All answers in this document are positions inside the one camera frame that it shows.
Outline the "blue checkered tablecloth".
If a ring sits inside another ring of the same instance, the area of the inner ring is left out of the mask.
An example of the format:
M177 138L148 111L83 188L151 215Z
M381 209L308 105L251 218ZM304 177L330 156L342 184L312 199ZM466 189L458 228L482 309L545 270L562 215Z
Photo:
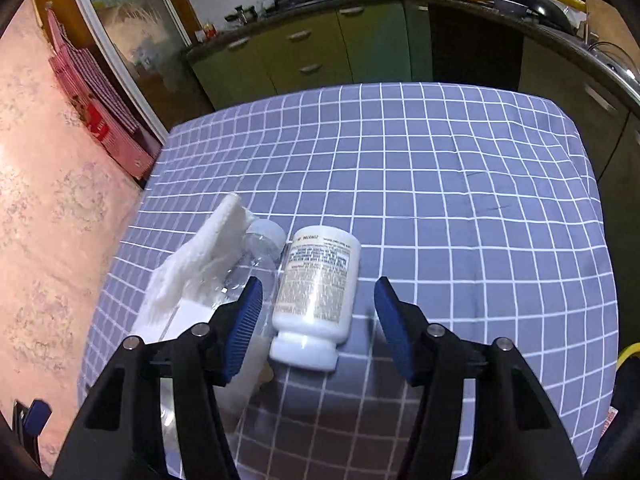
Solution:
M396 476L420 393L396 372L375 316L383 276L463 339L512 339L579 463L590 462L614 384L616 291L597 181L554 103L455 84L363 84L173 128L103 285L80 394L132 329L152 272L229 193L288 234L335 226L361 245L336 370L273 367L232 445L243 478Z

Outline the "red checkered apron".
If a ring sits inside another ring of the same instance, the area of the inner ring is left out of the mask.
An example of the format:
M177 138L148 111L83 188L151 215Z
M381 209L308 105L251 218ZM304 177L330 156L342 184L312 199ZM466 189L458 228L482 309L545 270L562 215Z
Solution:
M107 154L130 177L149 177L160 142L131 113L90 51L76 48L52 10L47 10L54 55L50 66L68 102Z

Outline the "black wok on counter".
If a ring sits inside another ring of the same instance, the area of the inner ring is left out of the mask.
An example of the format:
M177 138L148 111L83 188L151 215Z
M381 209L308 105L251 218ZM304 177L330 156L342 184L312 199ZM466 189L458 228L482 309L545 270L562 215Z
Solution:
M541 23L546 23L550 27L554 27L566 34L572 34L574 27L570 24L570 20L564 12L551 0L512 0L532 12Z

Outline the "small black pot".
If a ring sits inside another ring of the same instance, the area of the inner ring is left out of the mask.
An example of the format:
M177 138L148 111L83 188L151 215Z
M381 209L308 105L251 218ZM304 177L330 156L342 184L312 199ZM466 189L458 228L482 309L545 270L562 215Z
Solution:
M239 24L244 26L255 23L258 20L258 14L254 6L237 6L231 14L224 17L227 23Z

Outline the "glass sliding door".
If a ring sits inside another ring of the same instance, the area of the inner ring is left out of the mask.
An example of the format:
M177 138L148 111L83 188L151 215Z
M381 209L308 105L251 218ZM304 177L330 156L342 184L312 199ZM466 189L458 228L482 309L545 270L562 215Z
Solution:
M191 26L172 0L76 0L105 61L132 107L165 141L171 128L212 110L184 59Z

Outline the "yellow rim trash bin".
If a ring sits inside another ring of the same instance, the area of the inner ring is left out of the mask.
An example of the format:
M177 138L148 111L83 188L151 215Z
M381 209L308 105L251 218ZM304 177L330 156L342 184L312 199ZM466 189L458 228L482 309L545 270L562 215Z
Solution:
M640 356L640 342L630 344L622 352L620 352L620 355L618 356L616 362L616 368L620 368L627 360L633 358L634 356Z

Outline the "crumpled white tissue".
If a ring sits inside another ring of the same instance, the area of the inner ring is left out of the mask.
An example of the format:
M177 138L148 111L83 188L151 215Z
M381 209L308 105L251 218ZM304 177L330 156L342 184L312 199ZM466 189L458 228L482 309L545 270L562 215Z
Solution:
M222 278L240 258L242 238L254 220L238 194L225 195L198 232L152 272L131 333L163 327L186 284L206 268Z

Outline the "white pill bottle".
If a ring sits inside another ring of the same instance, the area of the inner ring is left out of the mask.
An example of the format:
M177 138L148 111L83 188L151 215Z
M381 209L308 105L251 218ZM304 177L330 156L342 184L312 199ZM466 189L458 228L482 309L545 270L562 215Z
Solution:
M361 245L333 226L298 230L286 257L269 359L303 370L333 372L337 347L348 339Z

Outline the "green kitchen cabinets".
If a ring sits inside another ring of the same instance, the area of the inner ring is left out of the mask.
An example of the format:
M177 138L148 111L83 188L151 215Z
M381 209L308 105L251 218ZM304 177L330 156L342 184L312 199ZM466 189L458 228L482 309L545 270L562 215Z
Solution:
M186 52L189 113L348 82L477 84L549 99L574 120L601 192L618 301L639 299L639 90L593 47L456 0L331 0Z

